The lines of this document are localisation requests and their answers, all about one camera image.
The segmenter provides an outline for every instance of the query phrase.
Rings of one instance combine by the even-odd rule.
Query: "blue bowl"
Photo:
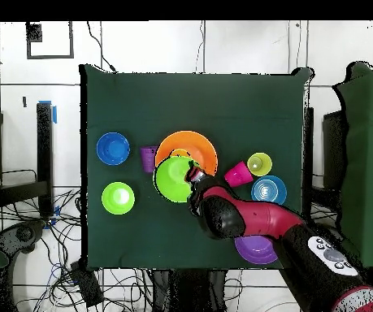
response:
[[[268,201],[283,205],[286,201],[287,189],[284,182],[275,175],[265,175],[253,184],[251,198],[254,201]]]
[[[118,132],[108,132],[97,143],[97,155],[107,165],[119,165],[127,159],[130,144]]]

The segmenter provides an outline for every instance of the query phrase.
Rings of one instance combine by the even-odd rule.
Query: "pink cup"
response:
[[[237,187],[253,181],[253,175],[251,175],[248,167],[242,161],[228,171],[224,178],[231,187]]]

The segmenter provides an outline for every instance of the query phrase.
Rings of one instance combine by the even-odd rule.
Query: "plastic dish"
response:
[[[163,197],[172,202],[186,202],[192,192],[184,180],[191,158],[173,156],[164,159],[154,170],[154,187]]]
[[[265,175],[253,184],[251,198],[254,201],[268,201],[283,205],[286,201],[287,189],[284,182],[275,175]]]
[[[108,184],[101,197],[106,210],[113,215],[124,215],[134,206],[134,192],[123,182]]]
[[[108,132],[97,143],[97,155],[107,165],[119,165],[130,154],[130,144],[124,135]]]
[[[254,153],[247,160],[249,171],[256,176],[264,176],[271,171],[273,162],[268,154]]]
[[[155,166],[169,157],[173,150],[183,149],[208,175],[215,175],[218,157],[214,146],[202,134],[192,131],[174,132],[158,147]]]
[[[271,240],[265,236],[243,236],[235,240],[236,251],[253,264],[268,264],[277,259]]]

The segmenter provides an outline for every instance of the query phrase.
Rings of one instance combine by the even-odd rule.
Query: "purple cup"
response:
[[[238,253],[253,264],[268,264],[277,259],[273,243],[265,236],[243,236],[235,239]]]
[[[154,172],[154,157],[157,152],[157,146],[144,146],[140,147],[141,163],[143,171],[146,173]]]

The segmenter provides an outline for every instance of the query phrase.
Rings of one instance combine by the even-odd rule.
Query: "purple bowl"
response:
[[[235,239],[238,253],[253,264],[268,264],[277,259],[273,243],[265,236],[243,236]]]

